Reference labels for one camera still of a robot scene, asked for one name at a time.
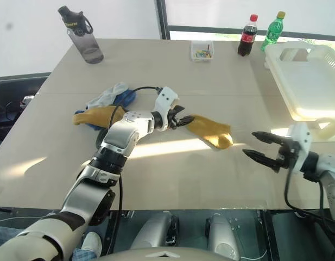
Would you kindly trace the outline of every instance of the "white wall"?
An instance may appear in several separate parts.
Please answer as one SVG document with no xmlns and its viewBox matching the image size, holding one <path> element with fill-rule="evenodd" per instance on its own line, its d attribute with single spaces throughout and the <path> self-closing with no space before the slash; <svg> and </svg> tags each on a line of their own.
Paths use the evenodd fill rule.
<svg viewBox="0 0 335 261">
<path fill-rule="evenodd" d="M 171 26 L 243 28 L 258 14 L 266 30 L 278 11 L 285 11 L 284 31 L 335 35 L 335 0 L 166 0 Z"/>
<path fill-rule="evenodd" d="M 63 5 L 83 11 L 97 38 L 160 38 L 154 0 L 0 0 L 0 77 L 55 68 L 72 43 Z"/>
</svg>

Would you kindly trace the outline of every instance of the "white glove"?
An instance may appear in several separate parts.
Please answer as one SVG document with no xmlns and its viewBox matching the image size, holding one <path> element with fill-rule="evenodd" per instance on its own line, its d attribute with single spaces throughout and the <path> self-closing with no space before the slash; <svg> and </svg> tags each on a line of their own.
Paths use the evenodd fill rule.
<svg viewBox="0 0 335 261">
<path fill-rule="evenodd" d="M 86 109 L 90 109 L 93 107 L 102 107 L 102 106 L 108 106 L 113 104 L 115 97 L 117 95 L 123 93 L 129 88 L 129 85 L 127 83 L 117 83 L 112 88 L 108 88 L 100 96 L 98 96 L 95 99 L 92 99 L 86 104 Z"/>
</svg>

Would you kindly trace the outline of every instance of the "white sneaker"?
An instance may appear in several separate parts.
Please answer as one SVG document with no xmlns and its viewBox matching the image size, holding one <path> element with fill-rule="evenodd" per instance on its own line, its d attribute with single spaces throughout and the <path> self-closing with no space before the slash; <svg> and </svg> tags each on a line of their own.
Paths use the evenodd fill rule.
<svg viewBox="0 0 335 261">
<path fill-rule="evenodd" d="M 100 257 L 102 252 L 102 242 L 100 236 L 95 232 L 89 232 L 81 246 L 83 250 L 94 252 L 96 257 Z"/>
</svg>

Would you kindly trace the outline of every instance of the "green bottle cap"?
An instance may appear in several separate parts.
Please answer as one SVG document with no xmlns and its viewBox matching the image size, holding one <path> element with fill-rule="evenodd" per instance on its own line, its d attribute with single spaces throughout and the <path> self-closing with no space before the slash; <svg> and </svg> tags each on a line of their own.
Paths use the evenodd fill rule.
<svg viewBox="0 0 335 261">
<path fill-rule="evenodd" d="M 285 17 L 286 13 L 283 12 L 283 11 L 279 11 L 278 14 L 277 14 L 277 18 L 279 19 L 283 19 Z"/>
</svg>

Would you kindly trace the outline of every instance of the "white plastic basket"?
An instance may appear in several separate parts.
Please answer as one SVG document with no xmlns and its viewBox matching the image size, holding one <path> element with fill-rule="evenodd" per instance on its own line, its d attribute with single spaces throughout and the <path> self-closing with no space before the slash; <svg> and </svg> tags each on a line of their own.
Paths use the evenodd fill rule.
<svg viewBox="0 0 335 261">
<path fill-rule="evenodd" d="M 295 121 L 320 118 L 335 121 L 335 50 L 290 41 L 269 45 L 265 53 L 267 65 Z"/>
<path fill-rule="evenodd" d="M 197 57 L 198 52 L 209 51 L 210 57 Z M 214 56 L 213 41 L 192 41 L 191 42 L 191 59 L 193 61 L 210 61 Z"/>
</svg>

